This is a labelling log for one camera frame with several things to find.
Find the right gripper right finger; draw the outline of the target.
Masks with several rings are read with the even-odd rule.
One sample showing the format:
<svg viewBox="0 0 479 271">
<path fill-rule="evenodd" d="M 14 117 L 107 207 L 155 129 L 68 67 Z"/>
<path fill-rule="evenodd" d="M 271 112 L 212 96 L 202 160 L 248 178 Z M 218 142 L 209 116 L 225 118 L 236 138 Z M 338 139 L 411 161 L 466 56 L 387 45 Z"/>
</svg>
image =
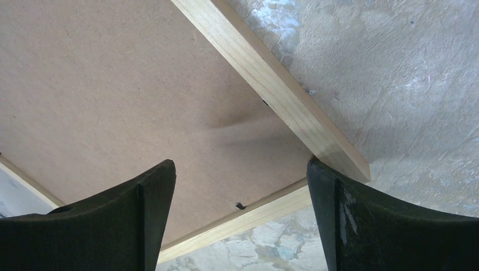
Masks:
<svg viewBox="0 0 479 271">
<path fill-rule="evenodd" d="M 329 270 L 478 269 L 478 218 L 405 202 L 315 157 L 307 183 Z"/>
</svg>

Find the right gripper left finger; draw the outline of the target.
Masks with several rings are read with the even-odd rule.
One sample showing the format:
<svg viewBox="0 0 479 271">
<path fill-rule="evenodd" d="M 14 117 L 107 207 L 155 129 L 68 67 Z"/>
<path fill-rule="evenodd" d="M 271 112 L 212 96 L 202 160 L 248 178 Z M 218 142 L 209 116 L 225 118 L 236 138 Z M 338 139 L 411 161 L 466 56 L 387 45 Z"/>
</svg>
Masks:
<svg viewBox="0 0 479 271">
<path fill-rule="evenodd" d="M 176 183 L 165 160 L 78 202 L 1 219 L 2 270 L 154 270 Z"/>
</svg>

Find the brown backing board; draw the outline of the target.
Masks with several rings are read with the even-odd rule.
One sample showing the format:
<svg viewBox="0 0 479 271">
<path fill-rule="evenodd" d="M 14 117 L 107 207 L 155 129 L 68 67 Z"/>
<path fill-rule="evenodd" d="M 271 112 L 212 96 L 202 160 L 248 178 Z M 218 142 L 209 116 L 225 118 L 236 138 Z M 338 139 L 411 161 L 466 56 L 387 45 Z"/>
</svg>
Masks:
<svg viewBox="0 0 479 271">
<path fill-rule="evenodd" d="M 170 1 L 2 1 L 1 154 L 65 204 L 174 161 L 164 244 L 311 155 Z"/>
</svg>

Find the wooden picture frame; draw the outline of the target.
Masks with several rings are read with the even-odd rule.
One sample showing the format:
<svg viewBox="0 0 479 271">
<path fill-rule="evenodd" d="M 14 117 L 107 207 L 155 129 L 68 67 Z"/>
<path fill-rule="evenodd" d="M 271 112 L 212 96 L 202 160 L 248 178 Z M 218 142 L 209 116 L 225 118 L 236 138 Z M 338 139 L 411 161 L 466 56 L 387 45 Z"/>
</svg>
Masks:
<svg viewBox="0 0 479 271">
<path fill-rule="evenodd" d="M 317 155 L 326 164 L 361 182 L 370 180 L 367 161 L 228 2 L 170 2 L 284 122 L 311 155 Z M 1 159 L 24 174 L 26 183 L 39 188 L 36 194 L 40 201 L 52 208 L 63 203 L 2 154 Z M 174 259 L 309 205 L 311 201 L 305 176 L 246 206 L 236 203 L 234 212 L 163 244 L 159 261 L 163 263 Z"/>
</svg>

